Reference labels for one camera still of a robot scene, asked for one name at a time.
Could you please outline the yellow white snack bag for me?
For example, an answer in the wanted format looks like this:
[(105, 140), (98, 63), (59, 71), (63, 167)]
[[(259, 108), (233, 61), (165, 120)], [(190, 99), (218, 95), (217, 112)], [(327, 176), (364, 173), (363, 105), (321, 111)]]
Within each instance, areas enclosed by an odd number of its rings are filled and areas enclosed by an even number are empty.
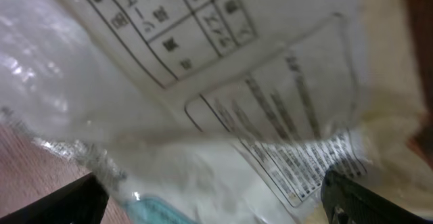
[(322, 223), (334, 170), (432, 218), (403, 0), (1, 0), (1, 124), (136, 223)]

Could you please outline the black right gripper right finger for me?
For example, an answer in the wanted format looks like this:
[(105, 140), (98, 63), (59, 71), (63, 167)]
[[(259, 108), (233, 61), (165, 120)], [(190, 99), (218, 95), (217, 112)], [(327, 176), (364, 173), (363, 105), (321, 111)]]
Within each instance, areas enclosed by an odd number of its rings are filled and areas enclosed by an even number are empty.
[(329, 223), (432, 224), (334, 170), (323, 178), (321, 202)]

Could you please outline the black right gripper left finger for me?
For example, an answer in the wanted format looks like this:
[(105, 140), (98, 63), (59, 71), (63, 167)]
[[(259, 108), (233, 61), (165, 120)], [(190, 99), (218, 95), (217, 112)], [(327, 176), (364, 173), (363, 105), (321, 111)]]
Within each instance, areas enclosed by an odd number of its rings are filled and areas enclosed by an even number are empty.
[(89, 173), (1, 218), (1, 224), (100, 224), (109, 195)]

